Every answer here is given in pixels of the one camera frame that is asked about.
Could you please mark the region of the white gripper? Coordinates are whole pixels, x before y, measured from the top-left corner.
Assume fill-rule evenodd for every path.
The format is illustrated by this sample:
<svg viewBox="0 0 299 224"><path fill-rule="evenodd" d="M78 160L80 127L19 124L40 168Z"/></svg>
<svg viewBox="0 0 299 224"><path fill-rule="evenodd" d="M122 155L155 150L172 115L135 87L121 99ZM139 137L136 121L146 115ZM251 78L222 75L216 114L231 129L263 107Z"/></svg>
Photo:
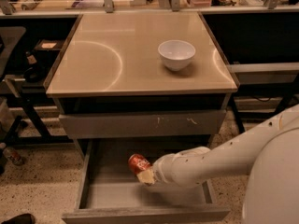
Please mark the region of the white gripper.
<svg viewBox="0 0 299 224"><path fill-rule="evenodd" d="M152 168L141 171L137 174L138 180L146 185L153 185L155 179L162 183L173 183L172 163L175 158L174 154L167 154L153 163Z"/></svg>

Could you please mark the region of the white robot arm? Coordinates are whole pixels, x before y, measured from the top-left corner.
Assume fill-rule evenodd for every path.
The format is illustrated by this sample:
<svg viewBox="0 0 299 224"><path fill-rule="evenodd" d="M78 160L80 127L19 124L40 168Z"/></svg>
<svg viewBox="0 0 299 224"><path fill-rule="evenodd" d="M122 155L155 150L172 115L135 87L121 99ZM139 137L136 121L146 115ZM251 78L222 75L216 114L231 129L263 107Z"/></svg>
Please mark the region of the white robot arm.
<svg viewBox="0 0 299 224"><path fill-rule="evenodd" d="M209 149L140 162L144 184L193 187L215 177L248 175L241 224L299 224L299 105Z"/></svg>

